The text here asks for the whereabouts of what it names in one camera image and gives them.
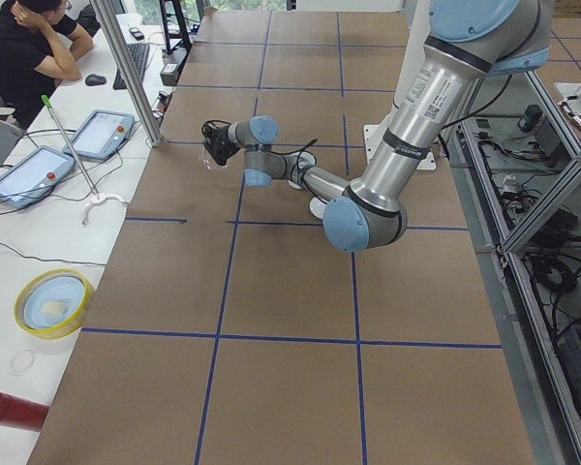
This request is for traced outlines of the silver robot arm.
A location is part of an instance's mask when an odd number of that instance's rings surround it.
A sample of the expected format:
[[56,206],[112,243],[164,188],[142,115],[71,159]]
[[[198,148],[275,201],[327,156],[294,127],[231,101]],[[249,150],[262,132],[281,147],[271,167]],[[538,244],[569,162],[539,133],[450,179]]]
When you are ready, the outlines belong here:
[[319,198],[324,232],[335,248],[354,253],[391,244],[408,225],[401,192],[469,85],[541,67],[554,9],[552,1],[431,2],[423,63],[366,169],[351,181],[318,167],[304,149],[275,152],[278,126],[270,116],[209,120],[201,127],[204,148],[219,166],[242,151],[248,186],[287,180]]

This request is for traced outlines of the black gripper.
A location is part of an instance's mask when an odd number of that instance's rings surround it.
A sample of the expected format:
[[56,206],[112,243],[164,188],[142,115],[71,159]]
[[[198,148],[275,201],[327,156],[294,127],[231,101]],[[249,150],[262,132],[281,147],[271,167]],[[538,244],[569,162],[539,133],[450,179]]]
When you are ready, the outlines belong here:
[[236,144],[229,139],[229,127],[225,130],[222,140],[214,145],[208,145],[208,151],[220,166],[225,166],[228,159],[236,154]]

